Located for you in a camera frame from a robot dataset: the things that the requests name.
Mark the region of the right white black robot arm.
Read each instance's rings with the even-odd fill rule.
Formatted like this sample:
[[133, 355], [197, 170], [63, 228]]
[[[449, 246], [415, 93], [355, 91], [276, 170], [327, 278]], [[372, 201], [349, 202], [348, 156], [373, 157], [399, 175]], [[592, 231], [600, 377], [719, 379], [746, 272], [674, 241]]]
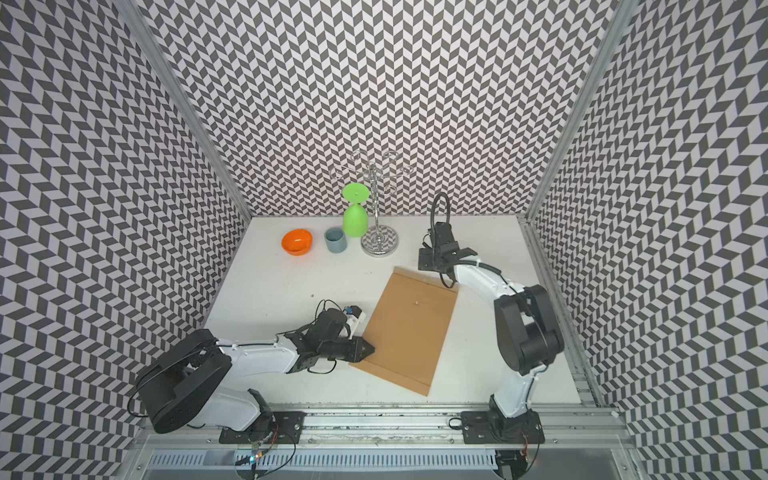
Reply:
[[496, 344], [508, 372], [489, 400], [485, 424], [491, 438], [511, 443], [520, 436], [541, 443], [541, 436], [532, 432], [539, 421], [530, 400], [539, 376], [565, 349], [547, 290], [506, 280], [476, 251], [459, 246], [448, 221], [432, 220], [427, 236], [418, 269], [470, 289], [493, 307]]

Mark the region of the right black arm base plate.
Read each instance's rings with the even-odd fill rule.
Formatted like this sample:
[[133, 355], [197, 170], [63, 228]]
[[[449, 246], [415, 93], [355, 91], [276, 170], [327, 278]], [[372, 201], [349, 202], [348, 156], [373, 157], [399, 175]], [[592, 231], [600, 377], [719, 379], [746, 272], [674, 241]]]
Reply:
[[515, 418], [492, 411], [464, 411], [459, 416], [465, 444], [543, 444], [546, 439], [537, 412]]

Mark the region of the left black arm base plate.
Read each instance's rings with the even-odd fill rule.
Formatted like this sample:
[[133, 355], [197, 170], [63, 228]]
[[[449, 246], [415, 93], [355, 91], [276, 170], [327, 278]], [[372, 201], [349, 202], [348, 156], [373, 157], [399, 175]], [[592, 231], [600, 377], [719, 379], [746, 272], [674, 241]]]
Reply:
[[220, 444], [265, 443], [267, 446], [289, 445], [300, 440], [306, 413], [304, 411], [276, 411], [261, 415], [244, 431], [223, 428]]

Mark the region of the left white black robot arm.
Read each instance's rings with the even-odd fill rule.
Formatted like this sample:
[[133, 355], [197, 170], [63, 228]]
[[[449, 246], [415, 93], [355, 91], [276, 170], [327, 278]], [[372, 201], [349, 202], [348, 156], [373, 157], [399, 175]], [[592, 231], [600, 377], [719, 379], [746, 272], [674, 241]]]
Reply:
[[162, 353], [136, 376], [131, 400], [158, 434], [188, 425], [216, 426], [235, 433], [268, 434], [273, 410], [254, 388], [238, 391], [230, 380], [311, 370], [321, 359], [359, 363], [375, 347], [355, 329], [365, 318], [360, 307], [320, 306], [315, 318], [272, 340], [238, 343], [199, 329]]

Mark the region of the brown kraft file bag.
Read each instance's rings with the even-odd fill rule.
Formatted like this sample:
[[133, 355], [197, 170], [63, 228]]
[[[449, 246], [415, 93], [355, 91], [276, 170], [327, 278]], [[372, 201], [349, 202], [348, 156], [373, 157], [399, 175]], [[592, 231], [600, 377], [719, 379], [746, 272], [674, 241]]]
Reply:
[[375, 351], [355, 367], [428, 395], [457, 298], [436, 278], [394, 268], [363, 333]]

